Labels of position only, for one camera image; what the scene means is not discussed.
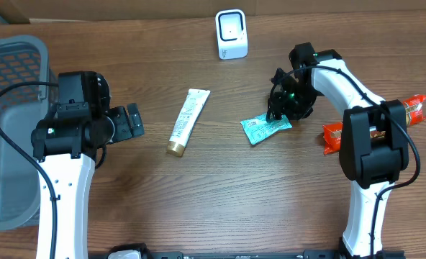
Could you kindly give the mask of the teal snack packet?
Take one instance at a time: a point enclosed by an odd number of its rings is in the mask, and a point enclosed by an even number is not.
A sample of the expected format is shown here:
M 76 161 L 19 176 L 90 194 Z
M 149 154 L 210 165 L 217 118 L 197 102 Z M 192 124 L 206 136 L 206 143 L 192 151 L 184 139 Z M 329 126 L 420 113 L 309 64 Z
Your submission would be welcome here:
M 282 119 L 266 120 L 266 113 L 256 116 L 252 119 L 246 119 L 240 122 L 251 145 L 256 145 L 266 138 L 281 130 L 292 128 L 290 121 L 283 116 Z

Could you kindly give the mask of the white tube with gold cap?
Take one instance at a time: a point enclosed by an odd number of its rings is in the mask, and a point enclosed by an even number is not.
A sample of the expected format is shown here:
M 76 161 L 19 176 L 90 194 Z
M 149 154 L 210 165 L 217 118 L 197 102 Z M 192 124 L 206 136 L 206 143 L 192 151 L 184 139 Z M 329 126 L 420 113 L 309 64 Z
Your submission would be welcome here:
M 210 93 L 209 90 L 189 89 L 168 142 L 166 150 L 168 154 L 176 157 L 183 155 L 192 129 Z

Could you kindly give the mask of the orange biscuit pack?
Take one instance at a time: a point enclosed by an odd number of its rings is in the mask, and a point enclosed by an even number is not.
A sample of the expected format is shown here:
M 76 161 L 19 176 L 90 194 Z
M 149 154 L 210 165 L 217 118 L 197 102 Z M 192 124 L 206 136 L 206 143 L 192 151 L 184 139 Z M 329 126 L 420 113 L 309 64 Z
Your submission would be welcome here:
M 405 119 L 407 127 L 419 124 L 426 119 L 424 115 L 424 103 L 426 95 L 416 94 L 402 103 L 405 108 Z M 343 123 L 338 122 L 334 124 L 323 125 L 323 138 L 325 140 L 324 154 L 337 153 L 340 150 L 341 134 Z

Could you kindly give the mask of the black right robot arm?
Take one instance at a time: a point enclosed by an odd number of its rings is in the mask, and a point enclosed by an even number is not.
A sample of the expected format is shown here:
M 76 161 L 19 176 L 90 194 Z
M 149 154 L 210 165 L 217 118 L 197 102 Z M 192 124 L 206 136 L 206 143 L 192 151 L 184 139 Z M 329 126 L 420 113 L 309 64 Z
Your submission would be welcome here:
M 308 42 L 289 53 L 292 71 L 276 70 L 267 122 L 300 120 L 324 96 L 343 116 L 339 161 L 350 180 L 348 223 L 336 258 L 404 258 L 386 251 L 381 229 L 387 200 L 409 163 L 405 108 L 369 91 L 335 50 L 317 52 Z

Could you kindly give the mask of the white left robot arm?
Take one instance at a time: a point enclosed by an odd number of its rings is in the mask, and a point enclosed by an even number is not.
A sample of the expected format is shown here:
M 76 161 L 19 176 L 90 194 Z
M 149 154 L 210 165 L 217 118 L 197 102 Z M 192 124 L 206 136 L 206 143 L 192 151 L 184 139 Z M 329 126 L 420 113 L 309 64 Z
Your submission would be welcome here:
M 110 106 L 109 85 L 93 71 L 61 73 L 55 115 L 32 132 L 40 177 L 37 258 L 87 258 L 88 205 L 100 148 L 140 137 L 136 104 Z

